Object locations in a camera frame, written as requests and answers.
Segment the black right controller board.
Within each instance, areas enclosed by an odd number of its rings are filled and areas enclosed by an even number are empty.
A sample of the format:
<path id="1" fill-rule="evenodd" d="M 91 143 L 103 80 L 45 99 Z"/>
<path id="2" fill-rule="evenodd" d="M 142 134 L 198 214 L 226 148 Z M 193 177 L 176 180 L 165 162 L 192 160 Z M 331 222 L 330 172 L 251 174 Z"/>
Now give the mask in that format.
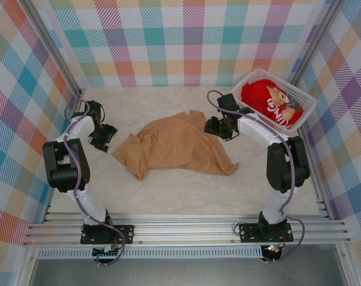
<path id="1" fill-rule="evenodd" d="M 279 260 L 281 258 L 283 246 L 281 245 L 263 245 L 262 260 L 265 262 Z"/>

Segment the tan printed t-shirt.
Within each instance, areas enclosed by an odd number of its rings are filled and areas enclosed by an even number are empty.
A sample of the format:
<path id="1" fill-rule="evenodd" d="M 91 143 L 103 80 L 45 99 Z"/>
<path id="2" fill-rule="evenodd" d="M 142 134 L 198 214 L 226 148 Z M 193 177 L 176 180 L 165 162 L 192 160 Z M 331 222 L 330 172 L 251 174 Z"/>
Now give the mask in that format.
<path id="1" fill-rule="evenodd" d="M 186 169 L 230 176 L 238 169 L 218 138 L 204 132 L 202 111 L 191 110 L 149 122 L 130 134 L 112 156 L 137 180 L 150 169 Z"/>

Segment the aluminium side rail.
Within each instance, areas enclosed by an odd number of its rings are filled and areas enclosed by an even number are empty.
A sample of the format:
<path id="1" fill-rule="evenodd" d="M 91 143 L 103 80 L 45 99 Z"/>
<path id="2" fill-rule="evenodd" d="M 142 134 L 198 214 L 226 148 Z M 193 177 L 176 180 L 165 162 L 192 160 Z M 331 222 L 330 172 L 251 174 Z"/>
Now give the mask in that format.
<path id="1" fill-rule="evenodd" d="M 316 193 L 316 197 L 319 201 L 318 205 L 319 205 L 320 213 L 325 212 L 326 213 L 325 217 L 327 219 L 333 219 L 333 214 L 331 212 L 331 208 L 330 208 L 328 199 L 324 192 L 324 188 L 323 188 L 322 181 L 321 181 L 321 178 L 320 178 L 320 175 L 318 172 L 318 168 L 315 165 L 315 160 L 314 160 L 313 152 L 312 152 L 310 144 L 309 144 L 308 137 L 307 137 L 305 131 L 303 130 L 303 128 L 299 128 L 297 132 L 298 132 L 298 135 L 304 141 L 304 146 L 306 149 L 307 159 L 308 159 L 309 167 L 310 167 L 310 177 L 312 180 L 313 189 L 314 189 L 314 191 Z"/>
<path id="2" fill-rule="evenodd" d="M 83 100 L 85 91 L 86 91 L 86 88 L 79 89 L 78 94 L 75 95 L 74 98 L 70 101 L 70 103 L 64 108 L 64 119 L 65 119 L 65 122 L 67 122 L 68 124 L 70 124 L 71 115 L 73 113 L 79 111 L 81 104 L 82 104 L 81 100 Z M 41 223 L 43 223 L 43 221 L 45 221 L 45 218 L 50 211 L 55 192 L 56 192 L 55 188 L 52 188 L 50 190 L 49 196 L 47 197 L 47 202 L 45 203 L 45 213 L 41 219 Z"/>

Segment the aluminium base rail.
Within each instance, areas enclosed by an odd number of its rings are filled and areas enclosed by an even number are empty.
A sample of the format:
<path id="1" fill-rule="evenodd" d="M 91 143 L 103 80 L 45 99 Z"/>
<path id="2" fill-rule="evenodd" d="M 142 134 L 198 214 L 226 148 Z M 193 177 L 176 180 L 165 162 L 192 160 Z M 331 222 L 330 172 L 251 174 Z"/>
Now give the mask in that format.
<path id="1" fill-rule="evenodd" d="M 234 226 L 238 222 L 256 223 L 256 215 L 196 214 L 111 214 L 117 225 L 133 225 L 132 246 L 226 246 L 238 245 Z M 325 215 L 300 216 L 302 223 L 291 222 L 294 244 L 347 244 L 350 233 L 342 220 Z M 24 239 L 26 247 L 79 246 L 82 217 L 78 213 L 48 213 L 43 223 L 30 226 Z"/>

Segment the aluminium frame post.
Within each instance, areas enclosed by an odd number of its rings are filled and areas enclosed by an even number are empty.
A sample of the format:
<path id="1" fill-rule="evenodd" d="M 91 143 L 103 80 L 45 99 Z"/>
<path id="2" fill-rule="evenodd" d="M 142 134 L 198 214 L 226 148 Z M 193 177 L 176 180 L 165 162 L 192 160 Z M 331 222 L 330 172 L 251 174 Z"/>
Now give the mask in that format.
<path id="1" fill-rule="evenodd" d="M 32 0 L 18 0 L 18 3 L 27 15 L 27 18 L 31 21 L 32 26 L 35 28 L 38 36 L 48 51 L 48 54 L 54 60 L 54 63 L 57 65 L 59 71 L 63 75 L 63 78 L 68 84 L 69 88 L 77 98 L 81 98 L 82 89 L 76 83 L 72 72 L 70 71 L 67 63 L 64 61 L 58 46 L 56 45 L 48 28 L 45 26 L 45 23 L 39 15 L 38 10 L 35 8 Z"/>
<path id="2" fill-rule="evenodd" d="M 297 86 L 302 80 L 345 2 L 346 0 L 325 0 L 319 15 L 316 17 L 317 23 L 310 29 L 301 55 L 295 62 L 291 72 L 291 84 Z"/>

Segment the red printed t-shirt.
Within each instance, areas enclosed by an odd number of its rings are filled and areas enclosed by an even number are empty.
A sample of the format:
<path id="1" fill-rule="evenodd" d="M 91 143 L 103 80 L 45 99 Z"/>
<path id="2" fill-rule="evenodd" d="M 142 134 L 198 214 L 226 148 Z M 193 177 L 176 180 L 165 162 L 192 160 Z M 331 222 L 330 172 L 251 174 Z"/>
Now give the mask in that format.
<path id="1" fill-rule="evenodd" d="M 302 106 L 269 79 L 246 83 L 241 101 L 271 121 L 290 129 L 302 116 Z"/>

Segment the black controller board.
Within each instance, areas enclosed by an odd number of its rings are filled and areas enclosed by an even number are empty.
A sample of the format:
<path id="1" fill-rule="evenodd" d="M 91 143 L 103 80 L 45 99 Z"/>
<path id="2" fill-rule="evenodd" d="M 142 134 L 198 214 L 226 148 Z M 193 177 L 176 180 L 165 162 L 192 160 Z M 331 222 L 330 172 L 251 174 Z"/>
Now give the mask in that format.
<path id="1" fill-rule="evenodd" d="M 281 258 L 283 246 L 281 245 L 263 245 L 262 260 L 265 262 L 279 260 Z"/>
<path id="2" fill-rule="evenodd" d="M 93 257 L 116 257 L 119 254 L 119 248 L 108 247 L 95 247 L 92 249 Z"/>

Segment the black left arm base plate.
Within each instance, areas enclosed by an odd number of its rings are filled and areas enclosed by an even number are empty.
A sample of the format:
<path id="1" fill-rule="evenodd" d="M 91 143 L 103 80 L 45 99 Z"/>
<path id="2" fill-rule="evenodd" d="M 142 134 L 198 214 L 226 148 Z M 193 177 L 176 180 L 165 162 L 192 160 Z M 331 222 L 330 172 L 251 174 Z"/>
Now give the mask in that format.
<path id="1" fill-rule="evenodd" d="M 126 244 L 131 244 L 134 235 L 133 225 L 114 225 L 125 238 Z M 116 231 L 102 225 L 86 225 L 81 228 L 81 244 L 121 244 L 122 236 Z"/>

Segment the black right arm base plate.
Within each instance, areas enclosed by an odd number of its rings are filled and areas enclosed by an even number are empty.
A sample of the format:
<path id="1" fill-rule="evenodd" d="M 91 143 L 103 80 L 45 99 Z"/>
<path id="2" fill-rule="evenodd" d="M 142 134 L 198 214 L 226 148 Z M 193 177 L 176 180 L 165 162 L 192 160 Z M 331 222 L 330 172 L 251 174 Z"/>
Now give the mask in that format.
<path id="1" fill-rule="evenodd" d="M 242 243 L 282 243 L 293 242 L 291 225 L 280 222 L 276 225 L 260 226 L 259 223 L 239 224 L 239 236 Z"/>

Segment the white plastic basket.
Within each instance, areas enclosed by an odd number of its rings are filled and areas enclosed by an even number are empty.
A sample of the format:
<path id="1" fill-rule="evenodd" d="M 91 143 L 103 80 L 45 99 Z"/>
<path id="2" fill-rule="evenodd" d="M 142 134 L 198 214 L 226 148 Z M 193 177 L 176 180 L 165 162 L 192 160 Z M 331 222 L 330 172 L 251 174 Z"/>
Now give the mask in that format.
<path id="1" fill-rule="evenodd" d="M 255 109 L 252 109 L 247 104 L 241 101 L 241 91 L 242 87 L 246 83 L 254 83 L 258 80 L 262 79 L 269 79 L 276 83 L 277 86 L 279 86 L 281 89 L 283 89 L 289 96 L 291 96 L 293 99 L 295 99 L 303 108 L 304 112 L 302 116 L 297 120 L 297 122 L 294 124 L 293 127 L 290 129 L 287 129 L 285 126 L 281 126 L 270 119 L 268 119 L 266 116 L 262 115 Z M 280 77 L 266 71 L 263 69 L 255 69 L 254 71 L 250 72 L 248 75 L 244 76 L 243 79 L 241 79 L 231 90 L 231 93 L 233 94 L 235 100 L 237 101 L 238 105 L 240 107 L 249 107 L 267 124 L 269 124 L 271 127 L 276 129 L 277 131 L 281 133 L 293 133 L 296 132 L 299 127 L 306 121 L 306 119 L 311 115 L 312 111 L 316 107 L 316 100 L 309 95 L 308 93 L 302 91 L 298 87 L 290 84 L 286 80 L 281 79 Z"/>

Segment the grey metal panel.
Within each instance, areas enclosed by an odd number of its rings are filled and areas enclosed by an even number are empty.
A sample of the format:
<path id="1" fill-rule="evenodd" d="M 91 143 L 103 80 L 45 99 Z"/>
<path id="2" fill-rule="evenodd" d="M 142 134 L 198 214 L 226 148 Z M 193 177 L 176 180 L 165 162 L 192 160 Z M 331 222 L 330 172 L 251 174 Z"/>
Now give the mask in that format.
<path id="1" fill-rule="evenodd" d="M 332 245 L 305 245 L 281 263 L 260 259 L 38 260 L 29 286 L 348 286 Z"/>

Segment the black left controller board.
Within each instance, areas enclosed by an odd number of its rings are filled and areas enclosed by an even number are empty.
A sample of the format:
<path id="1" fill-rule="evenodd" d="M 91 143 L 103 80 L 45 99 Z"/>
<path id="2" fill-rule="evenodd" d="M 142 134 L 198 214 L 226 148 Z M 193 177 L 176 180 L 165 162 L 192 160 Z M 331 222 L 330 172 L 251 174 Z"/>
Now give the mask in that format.
<path id="1" fill-rule="evenodd" d="M 119 254 L 119 248 L 108 247 L 95 247 L 92 249 L 93 257 L 116 257 Z"/>

